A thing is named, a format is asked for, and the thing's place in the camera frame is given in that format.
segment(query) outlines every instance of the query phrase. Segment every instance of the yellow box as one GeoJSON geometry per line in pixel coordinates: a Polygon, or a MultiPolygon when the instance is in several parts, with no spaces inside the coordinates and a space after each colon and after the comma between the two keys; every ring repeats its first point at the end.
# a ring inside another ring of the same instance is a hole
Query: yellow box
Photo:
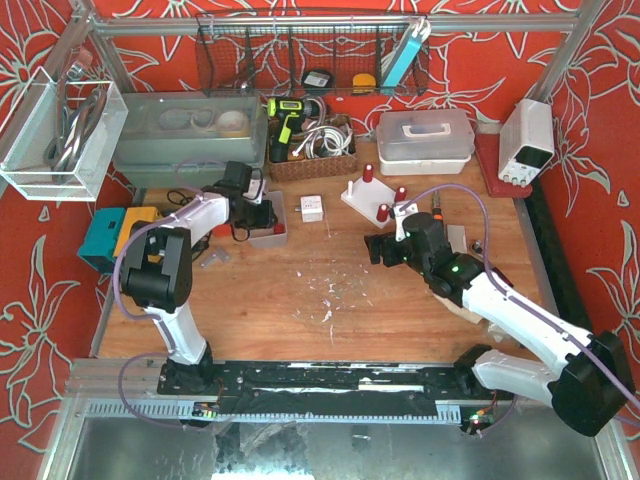
{"type": "Polygon", "coordinates": [[[120,250],[127,243],[131,236],[131,228],[136,222],[156,222],[162,218],[160,212],[156,207],[131,207],[127,208],[127,213],[124,216],[124,222],[120,229],[120,235],[118,236],[118,243],[116,243],[116,249],[113,251],[113,256],[120,255],[120,250]]]}

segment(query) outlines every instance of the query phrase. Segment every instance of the screw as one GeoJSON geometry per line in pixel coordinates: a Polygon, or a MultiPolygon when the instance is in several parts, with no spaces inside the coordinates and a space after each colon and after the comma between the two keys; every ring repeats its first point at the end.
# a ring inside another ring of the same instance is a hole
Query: screw
{"type": "Polygon", "coordinates": [[[480,240],[476,240],[471,245],[471,250],[474,253],[477,253],[478,255],[480,255],[482,253],[482,251],[484,250],[484,246],[482,245],[482,242],[480,240]]]}

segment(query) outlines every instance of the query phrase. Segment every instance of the red peg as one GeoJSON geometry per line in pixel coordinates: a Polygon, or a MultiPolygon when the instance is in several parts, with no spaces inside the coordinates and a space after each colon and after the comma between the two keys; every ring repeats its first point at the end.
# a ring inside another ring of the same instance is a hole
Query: red peg
{"type": "Polygon", "coordinates": [[[370,183],[373,180],[373,165],[367,163],[362,171],[362,181],[364,183],[370,183]]]}
{"type": "Polygon", "coordinates": [[[405,187],[399,187],[398,190],[396,190],[396,196],[393,201],[402,202],[405,198],[407,198],[407,189],[405,187]]]}
{"type": "Polygon", "coordinates": [[[376,220],[379,222],[386,222],[387,218],[389,218],[389,205],[382,204],[378,207],[378,214],[376,215],[376,220]]]}

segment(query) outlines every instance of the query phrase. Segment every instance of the wicker basket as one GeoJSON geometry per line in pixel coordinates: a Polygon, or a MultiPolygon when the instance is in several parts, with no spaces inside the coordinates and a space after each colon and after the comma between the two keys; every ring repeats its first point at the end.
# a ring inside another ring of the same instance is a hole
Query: wicker basket
{"type": "MultiPolygon", "coordinates": [[[[336,115],[330,119],[331,125],[340,127],[346,123],[351,125],[348,115],[336,115]]],[[[277,128],[277,122],[269,124],[269,133],[277,128]]],[[[294,180],[306,180],[309,178],[335,177],[338,175],[348,175],[357,170],[357,160],[355,156],[355,137],[351,139],[351,150],[353,155],[342,155],[340,157],[313,158],[309,160],[296,160],[292,162],[271,163],[269,172],[275,182],[291,182],[294,180]]]]}

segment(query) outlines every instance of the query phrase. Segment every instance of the blue item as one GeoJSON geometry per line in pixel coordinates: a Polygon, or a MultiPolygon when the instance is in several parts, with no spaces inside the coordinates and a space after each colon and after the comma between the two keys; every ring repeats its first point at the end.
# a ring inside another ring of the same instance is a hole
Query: blue item
{"type": "Polygon", "coordinates": [[[409,25],[390,58],[383,60],[382,93],[393,94],[430,34],[431,24],[423,18],[409,25]]]}
{"type": "Polygon", "coordinates": [[[113,273],[113,252],[125,214],[124,208],[98,210],[78,250],[78,256],[100,273],[113,273]]]}

